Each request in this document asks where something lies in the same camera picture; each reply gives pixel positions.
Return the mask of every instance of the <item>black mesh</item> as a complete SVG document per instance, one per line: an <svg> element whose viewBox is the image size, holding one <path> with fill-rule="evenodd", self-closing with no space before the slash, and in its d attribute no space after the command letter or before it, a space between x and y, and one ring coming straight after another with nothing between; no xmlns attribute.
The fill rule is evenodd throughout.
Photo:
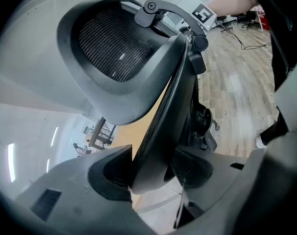
<svg viewBox="0 0 297 235"><path fill-rule="evenodd" d="M177 151L173 154L170 166L181 185L200 169L197 162Z"/></svg>
<svg viewBox="0 0 297 235"><path fill-rule="evenodd" d="M99 71L116 81L133 78L160 47L147 34L150 29L137 25L119 2L90 18L80 30L80 47Z"/></svg>
<svg viewBox="0 0 297 235"><path fill-rule="evenodd" d="M103 170L105 178L113 184L128 189L131 161L132 149L120 154L105 165Z"/></svg>

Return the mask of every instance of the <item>black pants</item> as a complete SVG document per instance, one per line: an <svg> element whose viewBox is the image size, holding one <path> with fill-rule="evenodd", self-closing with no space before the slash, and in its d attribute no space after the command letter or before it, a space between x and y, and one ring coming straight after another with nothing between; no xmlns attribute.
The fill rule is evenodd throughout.
<svg viewBox="0 0 297 235"><path fill-rule="evenodd" d="M280 85L286 80L286 67L282 60L281 54L272 38L272 70L274 73L275 92ZM278 120L266 131L261 133L261 139L264 145L267 145L273 139L285 135L288 132L286 122L279 112Z"/></svg>

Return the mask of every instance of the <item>mesh headrest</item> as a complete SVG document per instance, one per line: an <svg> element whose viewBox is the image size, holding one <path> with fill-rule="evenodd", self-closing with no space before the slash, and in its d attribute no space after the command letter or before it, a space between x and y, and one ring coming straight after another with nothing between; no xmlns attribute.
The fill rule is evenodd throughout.
<svg viewBox="0 0 297 235"><path fill-rule="evenodd" d="M186 45L183 35L159 21L147 28L136 24L139 8L136 0L86 0L69 10L57 29L69 72L100 114L115 125L135 122L149 112Z"/></svg>
<svg viewBox="0 0 297 235"><path fill-rule="evenodd" d="M79 32L80 47L99 71L115 81L133 78L162 45L118 1L85 19L88 22Z"/></svg>

